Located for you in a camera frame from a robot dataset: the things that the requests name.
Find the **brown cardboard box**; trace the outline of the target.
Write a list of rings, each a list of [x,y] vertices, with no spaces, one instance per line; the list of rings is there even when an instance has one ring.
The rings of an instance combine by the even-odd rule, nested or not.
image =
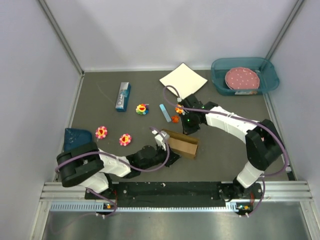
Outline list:
[[[182,133],[163,129],[169,135],[170,148],[182,157],[194,160],[199,147],[199,139]]]

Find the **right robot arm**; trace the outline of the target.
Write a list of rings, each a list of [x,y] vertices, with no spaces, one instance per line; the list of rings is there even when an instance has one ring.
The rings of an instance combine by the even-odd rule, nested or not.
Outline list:
[[[231,186],[220,190],[226,201],[249,195],[252,186],[285,150],[275,125],[268,119],[255,121],[240,117],[211,101],[203,104],[194,94],[184,99],[178,97],[177,101],[175,107],[185,135],[197,132],[204,124],[220,129],[245,144],[246,164]]]

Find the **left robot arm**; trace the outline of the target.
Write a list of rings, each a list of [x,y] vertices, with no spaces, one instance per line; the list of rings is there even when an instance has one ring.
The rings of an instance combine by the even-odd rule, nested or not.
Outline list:
[[[110,175],[131,179],[155,166],[170,167],[181,156],[160,146],[146,145],[136,153],[116,156],[90,142],[65,151],[56,157],[57,169],[65,188],[83,186],[102,198],[109,198],[114,191]]]

